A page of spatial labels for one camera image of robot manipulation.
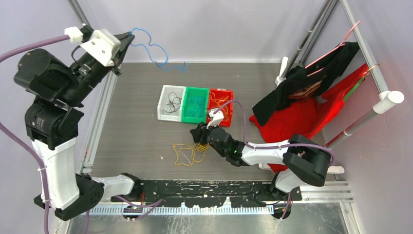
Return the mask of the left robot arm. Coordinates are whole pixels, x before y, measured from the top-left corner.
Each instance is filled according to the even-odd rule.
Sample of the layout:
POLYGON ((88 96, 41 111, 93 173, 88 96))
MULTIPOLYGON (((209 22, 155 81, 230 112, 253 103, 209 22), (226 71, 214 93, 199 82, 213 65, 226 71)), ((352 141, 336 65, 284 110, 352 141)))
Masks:
POLYGON ((122 173, 91 177, 75 171, 75 145, 83 100, 108 73, 119 75, 127 49, 134 39, 130 32, 112 35, 106 30, 81 33, 85 54, 67 66, 42 45, 23 48, 14 81, 35 95, 24 115, 28 137, 40 160, 41 177, 47 183, 34 202, 53 208, 56 217, 67 221, 103 199, 137 201, 142 195, 139 178, 122 173))

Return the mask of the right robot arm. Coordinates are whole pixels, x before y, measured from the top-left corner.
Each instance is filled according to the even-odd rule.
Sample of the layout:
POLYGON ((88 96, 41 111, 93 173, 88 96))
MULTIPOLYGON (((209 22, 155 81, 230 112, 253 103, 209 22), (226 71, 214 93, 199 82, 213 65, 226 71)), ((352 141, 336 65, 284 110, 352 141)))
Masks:
POLYGON ((270 193, 276 200, 283 200, 302 185, 324 186, 333 161, 333 154, 328 149, 302 135, 295 134, 276 143, 255 144, 235 140, 225 129, 203 122, 189 132, 194 143, 209 145, 233 166, 285 166, 285 170, 275 173, 270 186, 270 193))

